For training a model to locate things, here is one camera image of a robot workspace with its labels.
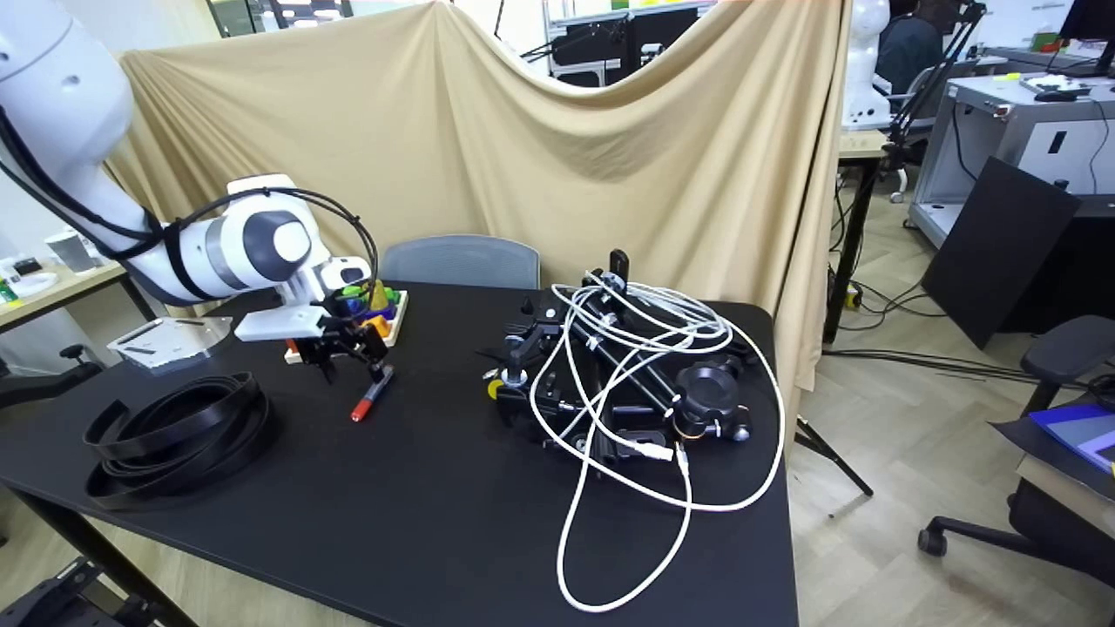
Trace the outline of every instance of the computer monitor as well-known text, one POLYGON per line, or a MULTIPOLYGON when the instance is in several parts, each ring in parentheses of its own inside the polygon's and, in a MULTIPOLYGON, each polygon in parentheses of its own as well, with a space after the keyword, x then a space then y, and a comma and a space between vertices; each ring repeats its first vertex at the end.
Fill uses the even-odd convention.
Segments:
POLYGON ((1115 54, 1115 0, 1075 0, 1061 38, 1099 38, 1108 43, 1103 60, 1096 64, 1099 78, 1111 74, 1115 54))

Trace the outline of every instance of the backdrop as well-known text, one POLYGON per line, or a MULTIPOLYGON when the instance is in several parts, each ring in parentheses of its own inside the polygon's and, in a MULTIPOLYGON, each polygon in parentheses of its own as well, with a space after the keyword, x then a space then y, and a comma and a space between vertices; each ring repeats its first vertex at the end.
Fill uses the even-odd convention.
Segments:
POLYGON ((609 90, 528 78, 449 5, 134 52, 141 116, 111 175, 170 220, 283 171, 380 247, 499 232, 550 280, 623 247, 640 281, 766 308, 795 400, 824 344, 844 16, 834 0, 723 5, 609 90))

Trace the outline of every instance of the chair wheel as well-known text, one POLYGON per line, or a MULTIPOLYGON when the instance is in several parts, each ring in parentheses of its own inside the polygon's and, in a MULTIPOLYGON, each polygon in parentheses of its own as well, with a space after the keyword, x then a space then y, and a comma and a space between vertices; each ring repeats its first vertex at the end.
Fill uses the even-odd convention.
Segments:
POLYGON ((945 540, 941 528, 921 528, 921 533, 916 533, 916 547, 921 547, 923 555, 935 555, 935 558, 948 555, 948 540, 945 540))

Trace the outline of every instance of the gray chair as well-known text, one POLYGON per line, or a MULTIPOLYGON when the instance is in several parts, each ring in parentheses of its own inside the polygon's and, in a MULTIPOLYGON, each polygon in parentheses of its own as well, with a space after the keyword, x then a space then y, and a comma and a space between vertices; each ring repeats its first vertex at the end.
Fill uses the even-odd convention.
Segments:
POLYGON ((382 253, 382 281, 540 288, 537 250, 499 237, 422 237, 382 253))

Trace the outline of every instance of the black table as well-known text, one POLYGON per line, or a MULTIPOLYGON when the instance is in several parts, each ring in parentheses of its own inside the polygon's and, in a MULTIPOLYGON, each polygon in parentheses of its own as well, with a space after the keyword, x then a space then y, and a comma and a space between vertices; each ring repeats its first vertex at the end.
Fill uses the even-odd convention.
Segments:
MULTIPOLYGON (((0 431, 0 479, 120 586, 170 625, 164 599, 77 511, 209 558, 234 570, 382 625, 590 625, 554 586, 554 547, 574 463, 511 436, 486 397, 486 349, 499 349, 528 291, 414 288, 399 381, 363 425, 348 423, 367 388, 356 361, 324 383, 283 367, 280 344, 227 342, 216 360, 155 381, 135 367, 60 397, 41 419, 0 431), (251 374, 283 413, 283 436, 245 474, 185 505, 99 511, 84 498, 94 468, 84 431, 111 397, 156 397, 201 374, 251 374)), ((723 308, 766 351, 773 323, 756 308, 723 308)), ((748 390, 752 441, 695 448, 697 498, 748 493, 773 455, 770 395, 748 390)), ((609 479, 586 493, 569 577, 581 599, 612 599, 677 533, 681 511, 609 479)), ((673 567, 609 625, 798 625, 789 485, 738 517, 695 517, 673 567)))

